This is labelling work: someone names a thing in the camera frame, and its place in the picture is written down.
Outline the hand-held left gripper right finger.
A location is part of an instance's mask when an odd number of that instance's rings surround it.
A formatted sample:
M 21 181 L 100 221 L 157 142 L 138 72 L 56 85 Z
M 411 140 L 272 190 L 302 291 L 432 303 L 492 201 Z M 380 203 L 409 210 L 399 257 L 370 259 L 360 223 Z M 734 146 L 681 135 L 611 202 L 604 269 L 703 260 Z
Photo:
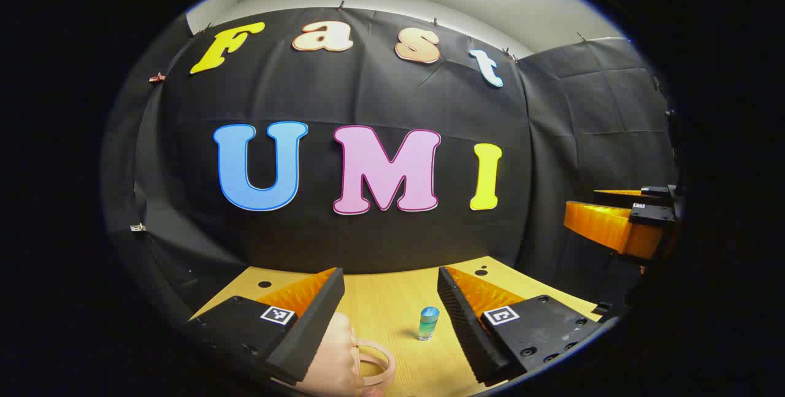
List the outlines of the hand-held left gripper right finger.
M 605 327 L 549 295 L 524 299 L 442 266 L 437 293 L 477 382 L 491 387 L 562 360 Z

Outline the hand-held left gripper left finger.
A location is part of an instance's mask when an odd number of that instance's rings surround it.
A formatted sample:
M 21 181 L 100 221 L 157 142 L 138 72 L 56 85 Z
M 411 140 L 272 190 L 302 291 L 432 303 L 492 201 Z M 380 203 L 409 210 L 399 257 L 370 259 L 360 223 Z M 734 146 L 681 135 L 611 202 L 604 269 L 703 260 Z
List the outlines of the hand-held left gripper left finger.
M 257 299 L 231 296 L 184 325 L 201 350 L 247 379 L 305 379 L 345 292 L 330 268 Z

